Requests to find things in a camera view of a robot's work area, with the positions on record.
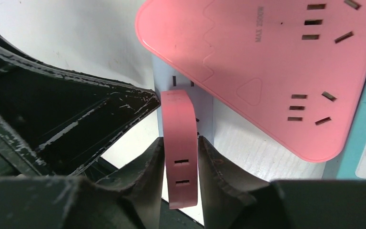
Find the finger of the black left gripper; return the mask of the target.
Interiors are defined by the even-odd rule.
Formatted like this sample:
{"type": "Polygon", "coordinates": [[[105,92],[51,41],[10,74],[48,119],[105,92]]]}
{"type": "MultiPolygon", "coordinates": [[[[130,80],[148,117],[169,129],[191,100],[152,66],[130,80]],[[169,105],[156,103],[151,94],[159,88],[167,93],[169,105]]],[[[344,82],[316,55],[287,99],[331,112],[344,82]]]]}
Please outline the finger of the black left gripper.
{"type": "Polygon", "coordinates": [[[0,36],[0,176],[78,175],[159,106],[152,90],[45,64],[0,36]]]}

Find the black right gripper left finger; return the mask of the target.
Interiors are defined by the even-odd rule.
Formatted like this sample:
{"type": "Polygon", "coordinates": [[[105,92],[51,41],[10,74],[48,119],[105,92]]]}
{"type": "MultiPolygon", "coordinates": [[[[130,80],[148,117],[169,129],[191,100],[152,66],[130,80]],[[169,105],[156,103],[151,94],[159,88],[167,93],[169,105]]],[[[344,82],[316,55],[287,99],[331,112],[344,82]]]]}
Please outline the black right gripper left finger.
{"type": "Polygon", "coordinates": [[[92,182],[84,176],[0,177],[0,229],[156,229],[164,142],[92,182]]]}

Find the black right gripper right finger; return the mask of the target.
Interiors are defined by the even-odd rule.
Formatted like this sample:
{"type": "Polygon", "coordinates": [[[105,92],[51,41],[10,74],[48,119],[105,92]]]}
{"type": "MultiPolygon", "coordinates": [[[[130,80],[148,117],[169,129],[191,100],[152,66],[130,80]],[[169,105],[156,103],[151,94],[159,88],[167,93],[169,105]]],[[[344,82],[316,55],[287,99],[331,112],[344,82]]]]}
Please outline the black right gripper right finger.
{"type": "Polygon", "coordinates": [[[366,229],[366,180],[260,179],[203,136],[198,166],[207,229],[366,229]]]}

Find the pink small plug adapter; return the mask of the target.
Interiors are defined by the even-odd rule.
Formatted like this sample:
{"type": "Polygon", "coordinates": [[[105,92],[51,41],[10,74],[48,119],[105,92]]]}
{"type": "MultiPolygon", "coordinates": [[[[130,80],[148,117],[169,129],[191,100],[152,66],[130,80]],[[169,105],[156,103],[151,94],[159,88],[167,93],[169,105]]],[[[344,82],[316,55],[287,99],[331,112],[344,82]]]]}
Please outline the pink small plug adapter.
{"type": "Polygon", "coordinates": [[[170,209],[196,206],[198,203],[198,151],[197,137],[166,137],[163,124],[163,141],[166,165],[168,199],[170,209]]]}

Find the light blue power strip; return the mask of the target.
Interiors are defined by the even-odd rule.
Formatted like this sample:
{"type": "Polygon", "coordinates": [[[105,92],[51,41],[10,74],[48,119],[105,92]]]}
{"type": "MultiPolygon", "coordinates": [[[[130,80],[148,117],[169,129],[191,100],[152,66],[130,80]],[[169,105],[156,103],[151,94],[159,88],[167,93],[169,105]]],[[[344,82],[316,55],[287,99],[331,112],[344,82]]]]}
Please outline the light blue power strip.
{"type": "Polygon", "coordinates": [[[213,97],[166,61],[152,55],[154,89],[161,100],[159,134],[177,141],[203,136],[214,143],[213,97]]]}

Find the pink triangular socket adapter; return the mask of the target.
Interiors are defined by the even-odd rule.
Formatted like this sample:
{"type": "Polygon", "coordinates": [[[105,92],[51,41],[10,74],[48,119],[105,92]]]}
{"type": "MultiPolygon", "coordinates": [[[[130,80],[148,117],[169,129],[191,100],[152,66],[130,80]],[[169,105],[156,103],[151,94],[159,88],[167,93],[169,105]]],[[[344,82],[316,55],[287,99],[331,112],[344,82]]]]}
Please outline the pink triangular socket adapter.
{"type": "Polygon", "coordinates": [[[135,29],[299,158],[343,150],[366,80],[366,0],[147,0],[135,29]]]}

